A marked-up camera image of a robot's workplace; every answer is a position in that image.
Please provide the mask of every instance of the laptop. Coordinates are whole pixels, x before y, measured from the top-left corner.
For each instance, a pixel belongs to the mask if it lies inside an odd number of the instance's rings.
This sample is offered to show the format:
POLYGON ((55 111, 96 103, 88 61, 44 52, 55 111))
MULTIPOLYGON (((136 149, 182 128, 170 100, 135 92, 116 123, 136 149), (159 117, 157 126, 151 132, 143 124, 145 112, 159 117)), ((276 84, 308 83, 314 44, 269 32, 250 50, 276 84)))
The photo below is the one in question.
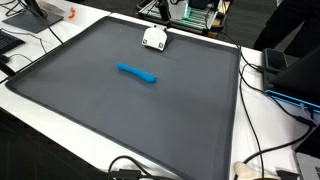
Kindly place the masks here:
POLYGON ((288 67, 280 73, 264 68, 265 93, 296 106, 303 103, 305 107, 320 113, 320 47, 293 61, 288 62, 288 67))
POLYGON ((295 150, 300 180, 320 180, 320 127, 295 150))

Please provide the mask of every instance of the orange object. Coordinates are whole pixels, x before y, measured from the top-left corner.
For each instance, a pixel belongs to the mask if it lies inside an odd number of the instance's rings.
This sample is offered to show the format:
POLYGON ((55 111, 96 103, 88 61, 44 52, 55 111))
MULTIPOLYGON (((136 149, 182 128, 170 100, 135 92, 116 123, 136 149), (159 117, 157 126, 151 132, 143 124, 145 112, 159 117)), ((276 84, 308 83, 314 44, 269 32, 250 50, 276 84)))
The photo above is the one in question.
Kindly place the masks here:
POLYGON ((70 8, 70 11, 71 11, 71 15, 68 16, 69 19, 73 19, 75 16, 76 16, 76 10, 74 10, 73 7, 70 8))

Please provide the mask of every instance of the wire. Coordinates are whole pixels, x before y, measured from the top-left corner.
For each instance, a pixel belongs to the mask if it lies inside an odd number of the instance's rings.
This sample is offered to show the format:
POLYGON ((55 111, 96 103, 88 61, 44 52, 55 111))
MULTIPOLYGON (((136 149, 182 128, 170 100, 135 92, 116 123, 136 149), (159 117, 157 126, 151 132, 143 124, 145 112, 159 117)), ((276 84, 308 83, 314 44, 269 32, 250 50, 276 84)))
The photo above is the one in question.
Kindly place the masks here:
POLYGON ((134 165, 136 165, 144 174, 146 175, 141 175, 140 178, 148 178, 148 179, 155 179, 155 180, 173 180, 171 178, 167 178, 167 177, 162 177, 162 176, 153 176, 151 175, 148 171, 146 171, 140 164, 137 160, 135 160, 134 158, 130 157, 130 156, 119 156, 117 158, 115 158, 111 164, 109 165, 109 169, 108 169, 108 180, 111 180, 110 178, 113 178, 113 177, 110 177, 110 173, 111 173, 111 170, 112 170, 112 166, 114 165, 114 163, 116 161, 118 161, 119 159, 127 159, 127 160, 130 160, 134 165))
POLYGON ((270 98, 280 107, 280 109, 281 109, 283 112, 285 112, 286 114, 288 114, 289 116, 291 116, 291 117, 294 118, 294 119, 297 118, 297 116, 289 113, 283 106, 281 106, 281 104, 280 104, 276 99, 274 99, 274 98, 272 98, 272 97, 270 97, 270 98))
POLYGON ((5 9, 8 9, 9 11, 6 12, 6 16, 7 16, 7 17, 11 17, 11 16, 13 16, 13 15, 16 15, 16 14, 19 14, 19 13, 25 11, 25 9, 21 9, 21 10, 19 10, 19 11, 15 11, 15 10, 14 10, 19 4, 20 4, 20 3, 18 2, 18 3, 17 3, 16 5, 14 5, 12 8, 8 8, 8 7, 3 6, 3 5, 0 5, 0 6, 3 7, 3 8, 5 8, 5 9))
POLYGON ((148 173, 145 169, 143 169, 143 167, 135 160, 135 159, 133 159, 132 157, 130 157, 130 156, 119 156, 119 157, 117 157, 117 158, 115 158, 112 162, 111 162, 111 164, 110 164, 110 166, 109 166, 109 169, 108 169, 108 175, 110 174, 110 172, 111 172, 111 169, 112 169, 112 166, 113 166, 113 164, 116 162, 116 161, 118 161, 119 159, 128 159, 128 160, 130 160, 133 164, 135 164, 143 173, 145 173, 146 175, 148 175, 148 176, 152 176, 150 173, 148 173))
POLYGON ((140 176, 141 178, 146 178, 146 179, 154 179, 154 180, 174 180, 171 178, 167 178, 167 177, 162 177, 162 176, 140 176))
MULTIPOLYGON (((257 146, 258 146, 258 150, 259 152, 261 152, 261 146, 260 146, 260 142, 259 142, 259 139, 258 139, 258 136, 257 136, 257 133, 252 125, 252 122, 251 122, 251 119, 250 119, 250 116, 249 116, 249 113, 248 113, 248 110, 247 110, 247 107, 246 107, 246 104, 244 102, 244 98, 243 98, 243 93, 242 93, 242 81, 243 81, 243 72, 246 68, 248 64, 244 65, 243 68, 242 68, 242 72, 241 72, 241 80, 240 80, 240 97, 241 97, 241 102, 242 102, 242 105, 243 105, 243 108, 245 110, 245 113, 247 115, 247 118, 248 118, 248 121, 249 121, 249 124, 250 124, 250 127, 252 129, 252 132, 254 134, 254 137, 256 139, 256 142, 257 142, 257 146)), ((264 163, 263 163, 263 157, 262 157, 262 154, 260 154, 260 161, 261 161, 261 169, 262 169, 262 178, 264 178, 264 163)))
POLYGON ((147 12, 146 16, 148 16, 148 14, 150 13, 150 11, 156 6, 157 2, 158 2, 158 1, 156 1, 156 2, 152 5, 152 7, 151 7, 151 8, 149 9, 149 11, 147 12))
POLYGON ((26 58, 28 61, 30 61, 30 62, 32 63, 32 60, 31 60, 30 58, 28 58, 27 56, 25 56, 25 55, 22 55, 22 54, 14 54, 14 55, 9 56, 9 58, 12 58, 13 56, 22 56, 22 57, 26 58))
POLYGON ((6 2, 6 3, 2 3, 2 4, 0 4, 0 6, 8 5, 8 4, 14 3, 15 1, 16 0, 12 0, 12 1, 9 1, 9 2, 6 2))
POLYGON ((32 14, 35 14, 36 16, 38 16, 47 26, 47 28, 50 30, 50 32, 58 39, 58 41, 63 44, 62 40, 56 35, 56 33, 54 33, 51 29, 51 27, 48 25, 47 21, 37 12, 33 11, 31 8, 29 8, 26 4, 24 4, 23 2, 21 2, 21 0, 18 0, 28 11, 30 11, 32 14))
POLYGON ((260 93, 262 93, 262 94, 265 94, 264 91, 262 91, 262 90, 260 90, 260 89, 257 89, 257 88, 255 88, 255 87, 253 87, 253 86, 251 86, 251 85, 246 81, 246 79, 243 77, 243 73, 241 73, 240 70, 239 70, 239 74, 240 74, 241 79, 243 80, 243 82, 244 82, 248 87, 250 87, 251 89, 253 89, 253 90, 255 90, 255 91, 258 91, 258 92, 260 92, 260 93))
POLYGON ((36 39, 39 39, 39 40, 40 40, 40 44, 41 44, 41 46, 42 46, 42 49, 43 49, 44 53, 47 54, 47 51, 46 51, 46 49, 44 48, 43 43, 42 43, 42 38, 39 38, 39 37, 37 37, 37 36, 35 36, 35 35, 31 34, 31 33, 12 32, 12 31, 8 31, 8 30, 6 30, 6 29, 4 29, 4 28, 1 28, 0 31, 6 31, 6 32, 11 33, 11 34, 29 35, 29 36, 32 36, 32 37, 34 37, 34 38, 36 38, 36 39))
POLYGON ((9 78, 6 77, 4 80, 0 81, 0 84, 2 84, 3 82, 5 82, 6 80, 8 80, 9 78))
POLYGON ((221 34, 224 34, 225 36, 227 36, 227 37, 231 40, 231 42, 232 42, 234 45, 237 46, 237 48, 240 50, 241 57, 242 57, 242 59, 244 60, 244 62, 245 62, 246 64, 248 64, 251 68, 255 69, 255 70, 258 71, 258 72, 263 72, 263 68, 262 68, 262 67, 260 67, 260 66, 258 66, 258 65, 251 64, 251 63, 249 63, 249 62, 247 61, 247 59, 244 57, 244 55, 243 55, 243 53, 242 53, 241 46, 239 46, 228 34, 226 34, 226 33, 224 33, 224 32, 220 32, 220 33, 221 33, 221 34))
MULTIPOLYGON (((305 134, 303 134, 300 138, 294 140, 294 141, 291 141, 289 143, 286 143, 286 144, 282 144, 280 146, 276 146, 276 147, 273 147, 273 148, 269 148, 269 149, 265 149, 261 152, 256 152, 254 154, 252 154, 250 157, 248 157, 246 160, 243 161, 244 164, 247 164, 248 162, 250 162, 253 158, 257 157, 257 156, 260 156, 264 153, 267 153, 267 152, 271 152, 271 151, 275 151, 275 150, 279 150, 279 149, 282 149, 282 148, 285 148, 287 146, 291 146, 293 144, 296 144, 300 141, 302 141, 304 138, 306 138, 312 131, 312 126, 309 126, 309 129, 307 130, 307 132, 305 134)), ((238 179, 238 175, 235 175, 234 180, 237 180, 238 179)))
MULTIPOLYGON (((242 100, 243 104, 244 104, 244 101, 243 101, 243 94, 242 94, 241 85, 242 85, 242 80, 244 80, 244 82, 246 82, 245 79, 243 78, 243 72, 244 72, 244 69, 245 69, 245 67, 246 67, 247 65, 248 65, 248 64, 246 64, 246 65, 243 67, 241 73, 239 72, 239 73, 241 74, 240 95, 241 95, 241 100, 242 100)), ((256 90, 256 91, 258 90, 258 89, 256 89, 256 88, 253 88, 253 87, 250 86, 249 84, 247 84, 247 85, 248 85, 250 88, 252 88, 253 90, 256 90)), ((270 96, 268 96, 268 97, 271 98, 271 99, 281 108, 281 110, 282 110, 284 113, 286 113, 287 115, 293 117, 294 119, 297 119, 297 118, 298 118, 297 116, 289 113, 285 108, 283 108, 283 106, 281 106, 281 104, 280 104, 276 99, 274 99, 274 98, 272 98, 272 97, 270 97, 270 96)), ((312 127, 313 127, 313 126, 310 125, 308 131, 307 131, 303 136, 301 136, 300 138, 298 138, 298 139, 296 139, 296 140, 294 140, 294 141, 291 141, 291 142, 289 142, 289 143, 285 143, 285 144, 280 145, 280 146, 276 146, 276 147, 273 147, 273 148, 265 149, 265 150, 262 150, 262 151, 259 150, 258 152, 254 153, 253 155, 251 155, 250 157, 248 157, 246 160, 244 160, 243 163, 247 164, 249 161, 251 161, 253 158, 255 158, 255 157, 257 157, 257 156, 260 156, 260 158, 261 158, 261 157, 262 157, 262 154, 264 154, 264 153, 271 152, 271 151, 275 151, 275 150, 278 150, 278 149, 281 149, 281 148, 284 148, 284 147, 287 147, 287 146, 290 146, 290 145, 293 145, 293 144, 295 144, 295 143, 300 142, 301 140, 303 140, 304 138, 306 138, 306 137, 310 134, 310 132, 312 131, 312 127)), ((237 180, 237 179, 238 179, 238 175, 235 174, 234 180, 237 180)))

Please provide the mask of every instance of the white table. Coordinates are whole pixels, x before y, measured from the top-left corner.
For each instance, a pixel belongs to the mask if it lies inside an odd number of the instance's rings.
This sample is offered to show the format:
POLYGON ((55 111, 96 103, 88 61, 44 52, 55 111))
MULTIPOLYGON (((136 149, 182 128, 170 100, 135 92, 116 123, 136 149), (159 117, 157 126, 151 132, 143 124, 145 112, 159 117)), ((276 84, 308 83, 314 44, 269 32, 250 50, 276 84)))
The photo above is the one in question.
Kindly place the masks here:
MULTIPOLYGON (((59 5, 60 8, 65 11, 74 7, 77 11, 75 19, 68 19, 65 15, 63 21, 52 26, 52 29, 56 34, 63 40, 66 41, 74 35, 81 32, 84 28, 94 23, 96 20, 103 16, 108 16, 110 13, 85 7, 82 5, 73 4, 70 2, 64 2, 61 0, 52 1, 52 3, 59 5)), ((0 7, 0 19, 5 19, 5 9, 0 7)), ((132 21, 138 24, 144 24, 153 26, 153 23, 134 19, 131 17, 123 16, 120 14, 111 14, 110 16, 132 21)), ((0 26, 11 31, 23 32, 20 29, 8 26, 0 23, 0 26)), ((177 29, 169 29, 168 31, 183 34, 186 36, 210 41, 212 43, 219 43, 227 46, 233 46, 228 43, 209 39, 199 35, 194 35, 188 32, 183 32, 177 29)), ((38 34, 38 37, 42 37, 45 41, 45 48, 49 51, 59 45, 59 42, 54 36, 48 31, 44 30, 38 34)), ((19 48, 16 48, 6 55, 11 54, 24 54, 36 60, 37 58, 44 55, 44 52, 40 46, 38 40, 28 36, 17 36, 27 43, 19 48)), ((261 52, 243 48, 243 53, 246 59, 254 64, 261 64, 261 52)), ((9 63, 9 66, 14 70, 18 70, 25 65, 28 61, 22 57, 15 57, 9 63)), ((6 76, 0 72, 0 79, 4 79, 6 76)), ((261 75, 256 73, 249 67, 246 69, 245 78, 248 83, 252 84, 257 88, 262 87, 261 75)), ((283 143, 287 143, 297 137, 300 137, 307 131, 307 127, 296 123, 291 117, 284 114, 274 102, 270 101, 265 96, 254 92, 245 85, 243 85, 243 92, 247 108, 252 119, 253 126, 256 129, 257 135, 261 142, 262 149, 274 147, 283 143)), ((27 99, 24 99, 11 91, 9 91, 4 83, 0 84, 0 107, 21 119, 26 124, 35 128, 39 132, 43 133, 47 137, 51 138, 55 142, 59 143, 66 149, 70 150, 74 154, 78 155, 85 161, 94 165, 95 167, 107 171, 110 162, 120 155, 129 155, 139 162, 143 163, 149 169, 153 175, 162 175, 172 178, 178 178, 168 170, 161 166, 147 160, 146 158, 126 149, 122 146, 115 144, 114 142, 106 139, 86 129, 71 120, 66 119, 52 111, 43 108, 27 99)), ((240 101, 240 95, 238 95, 236 116, 233 131, 233 142, 232 142, 232 156, 231 156, 231 168, 230 168, 230 179, 233 179, 234 173, 232 171, 232 165, 236 161, 243 161, 249 155, 257 152, 257 145, 250 129, 248 120, 244 113, 243 106, 240 101)), ((302 111, 298 107, 284 104, 284 107, 294 114, 302 114, 302 111)), ((293 151, 291 147, 284 148, 275 152, 270 152, 264 156, 266 172, 275 173, 278 168, 296 172, 296 165, 294 162, 293 151)), ((252 167, 260 169, 259 159, 256 158, 250 162, 252 167)), ((121 160, 114 166, 115 168, 129 168, 136 169, 135 166, 127 160, 121 160)))

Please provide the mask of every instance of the keyboard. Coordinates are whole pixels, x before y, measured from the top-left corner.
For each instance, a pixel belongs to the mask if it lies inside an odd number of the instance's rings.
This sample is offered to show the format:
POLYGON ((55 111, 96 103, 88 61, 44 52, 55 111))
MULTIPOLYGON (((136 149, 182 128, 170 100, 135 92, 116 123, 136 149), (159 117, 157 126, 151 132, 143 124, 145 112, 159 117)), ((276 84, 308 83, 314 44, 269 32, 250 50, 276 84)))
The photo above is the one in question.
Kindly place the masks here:
POLYGON ((24 41, 22 41, 21 39, 0 31, 0 54, 4 54, 23 43, 24 41))

